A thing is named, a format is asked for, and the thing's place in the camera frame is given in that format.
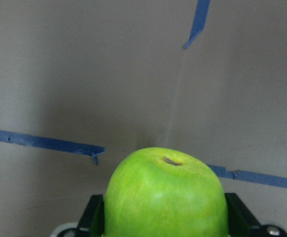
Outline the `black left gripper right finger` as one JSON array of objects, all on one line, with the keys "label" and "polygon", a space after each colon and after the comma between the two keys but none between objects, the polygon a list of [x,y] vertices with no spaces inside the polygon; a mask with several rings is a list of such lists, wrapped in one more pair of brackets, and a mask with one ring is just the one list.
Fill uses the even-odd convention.
[{"label": "black left gripper right finger", "polygon": [[231,237],[252,237],[259,229],[259,221],[236,193],[225,193],[228,207],[229,235]]}]

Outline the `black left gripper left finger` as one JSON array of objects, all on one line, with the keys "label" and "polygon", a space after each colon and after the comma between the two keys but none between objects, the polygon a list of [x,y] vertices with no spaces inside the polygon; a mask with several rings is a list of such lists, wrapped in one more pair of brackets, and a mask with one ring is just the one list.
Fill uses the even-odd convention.
[{"label": "black left gripper left finger", "polygon": [[77,225],[78,235],[102,235],[104,233],[103,195],[92,195]]}]

